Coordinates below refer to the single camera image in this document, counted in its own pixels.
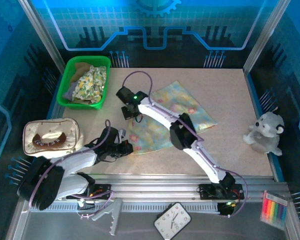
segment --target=metal clip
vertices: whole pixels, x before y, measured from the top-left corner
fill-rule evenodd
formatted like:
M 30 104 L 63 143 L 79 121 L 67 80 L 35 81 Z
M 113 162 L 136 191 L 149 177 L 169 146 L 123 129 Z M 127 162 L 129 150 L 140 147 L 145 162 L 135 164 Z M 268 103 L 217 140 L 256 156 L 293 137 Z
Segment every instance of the metal clip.
M 118 198 L 113 203 L 111 203 L 109 206 L 107 206 L 106 208 L 104 208 L 103 210 L 98 212 L 91 219 L 93 221 L 97 221 L 103 215 L 111 213 L 113 221 L 112 221 L 112 226 L 110 227 L 111 228 L 110 234 L 112 236 L 115 236 L 116 235 L 116 229 L 117 229 L 117 226 L 118 226 L 119 216 L 120 216 L 120 212 L 121 212 L 121 208 L 122 208 L 122 204 L 123 204 L 122 199 Z

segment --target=floral cloth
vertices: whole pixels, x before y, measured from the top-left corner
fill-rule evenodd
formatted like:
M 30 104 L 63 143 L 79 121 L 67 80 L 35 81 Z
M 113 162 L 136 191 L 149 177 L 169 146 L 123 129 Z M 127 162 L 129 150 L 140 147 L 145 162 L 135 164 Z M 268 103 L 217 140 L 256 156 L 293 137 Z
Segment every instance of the floral cloth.
M 153 92 L 151 98 L 175 113 L 189 114 L 197 133 L 217 124 L 178 81 Z M 133 154 L 145 154 L 173 146 L 169 130 L 146 115 L 140 123 L 135 119 L 129 120 L 128 137 L 133 145 Z
M 107 79 L 107 68 L 105 66 L 91 66 L 77 82 L 72 93 L 74 103 L 88 101 L 90 104 L 100 102 Z

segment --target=green plastic basket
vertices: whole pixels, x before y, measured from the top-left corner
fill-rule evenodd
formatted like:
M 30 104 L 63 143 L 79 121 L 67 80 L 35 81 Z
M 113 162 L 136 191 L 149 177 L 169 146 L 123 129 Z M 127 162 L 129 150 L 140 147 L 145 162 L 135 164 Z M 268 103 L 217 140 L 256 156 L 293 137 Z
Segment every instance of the green plastic basket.
M 93 103 L 90 105 L 80 104 L 80 103 L 71 103 L 67 99 L 63 98 L 62 95 L 69 89 L 70 79 L 75 74 L 75 63 L 88 63 L 94 67 L 106 66 L 106 80 L 103 89 L 103 95 L 99 102 Z M 56 100 L 58 104 L 64 107 L 72 109 L 101 109 L 102 105 L 106 99 L 107 87 L 109 81 L 109 72 L 111 67 L 111 61 L 106 56 L 76 56 L 71 58 L 65 66 L 64 74 L 61 79 L 60 87 L 56 95 Z

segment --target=toy ear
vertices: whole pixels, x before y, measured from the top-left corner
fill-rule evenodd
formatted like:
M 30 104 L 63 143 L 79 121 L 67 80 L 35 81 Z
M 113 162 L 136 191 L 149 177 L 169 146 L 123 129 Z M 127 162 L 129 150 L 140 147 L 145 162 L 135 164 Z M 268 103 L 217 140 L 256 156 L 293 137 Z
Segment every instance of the toy ear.
M 285 127 L 282 126 L 281 124 L 279 124 L 278 126 L 276 126 L 276 133 L 277 134 L 282 134 L 285 130 Z

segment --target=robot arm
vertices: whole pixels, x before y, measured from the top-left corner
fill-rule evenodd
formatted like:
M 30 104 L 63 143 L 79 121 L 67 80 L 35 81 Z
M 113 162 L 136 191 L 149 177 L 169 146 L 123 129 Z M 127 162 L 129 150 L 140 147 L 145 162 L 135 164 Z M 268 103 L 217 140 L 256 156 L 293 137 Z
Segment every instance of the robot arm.
M 99 147 L 94 148 L 101 143 L 108 131 L 109 134 L 105 141 Z M 58 161 L 59 163 L 51 168 L 37 189 L 32 200 L 32 206 L 42 211 L 58 198 L 71 195 L 83 197 L 94 195 L 96 192 L 95 180 L 78 171 L 103 161 L 107 156 L 117 159 L 132 153 L 133 147 L 128 140 L 122 141 L 124 136 L 124 129 L 117 130 L 113 127 L 106 127 L 101 136 L 95 139 L 97 140 L 96 143 L 93 140 L 79 150 L 82 153 L 70 155 L 65 161 L 59 161 L 60 158 L 38 157 L 20 181 L 17 194 L 29 201 L 42 174 Z
M 193 135 L 187 127 L 181 124 L 180 121 L 186 123 L 186 125 L 195 132 L 191 119 L 186 113 L 179 115 L 172 112 L 154 102 L 145 93 L 139 91 L 134 94 L 124 86 L 116 95 L 125 104 L 121 109 L 126 120 L 135 118 L 139 114 L 144 114 L 157 120 L 169 129 L 172 144 L 177 149 L 183 150 L 191 156 L 206 172 L 213 184 L 219 185 L 225 192 L 235 184 L 235 179 L 231 174 L 220 168 L 204 149 L 198 138 Z

